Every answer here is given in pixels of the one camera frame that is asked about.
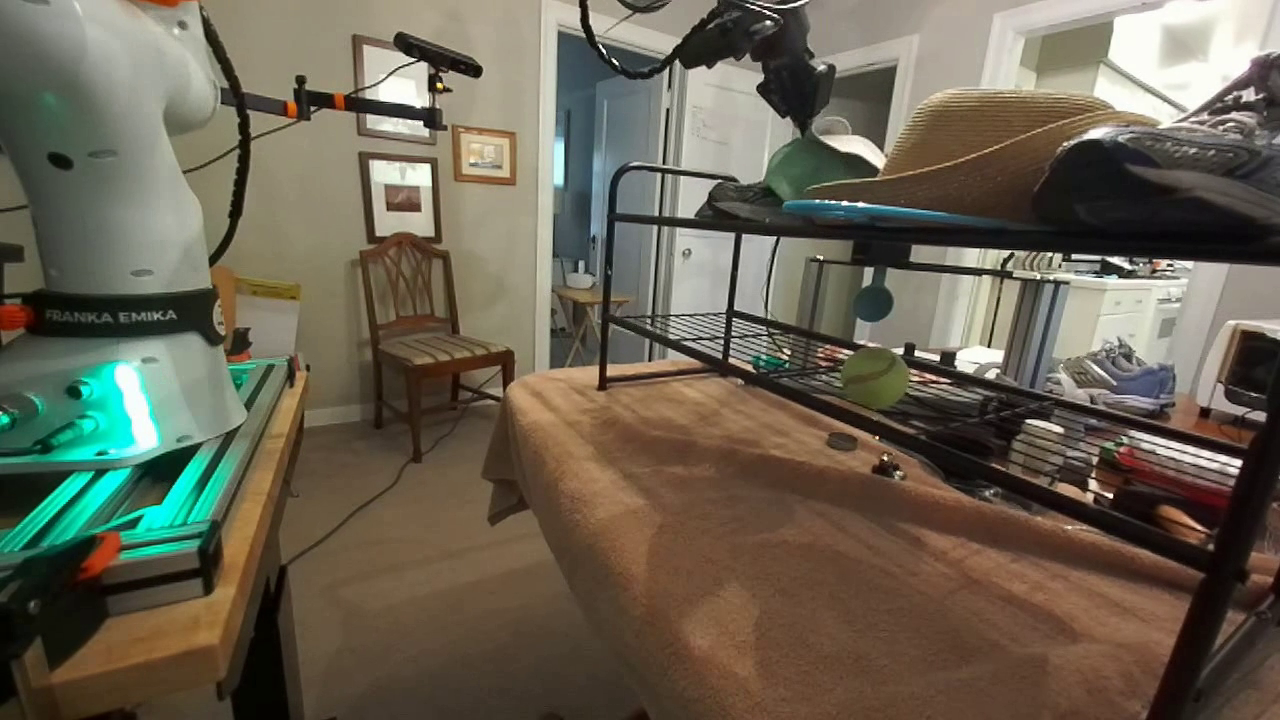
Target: picture frame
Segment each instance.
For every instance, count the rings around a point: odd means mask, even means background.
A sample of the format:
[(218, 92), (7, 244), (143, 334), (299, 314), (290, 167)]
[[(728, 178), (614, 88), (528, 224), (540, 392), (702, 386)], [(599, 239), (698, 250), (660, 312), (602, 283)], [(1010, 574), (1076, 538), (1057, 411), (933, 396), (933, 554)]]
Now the picture frame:
[(514, 131), (452, 128), (452, 178), (460, 183), (514, 183)]
[[(394, 42), (377, 35), (352, 35), (352, 88), (366, 100), (382, 105), (430, 105), (430, 67), (409, 60)], [(402, 117), (366, 117), (354, 112), (359, 134), (402, 139), (402, 144), (437, 144), (437, 131), (421, 119)]]
[(430, 155), (359, 152), (363, 235), (439, 244), (439, 173)]

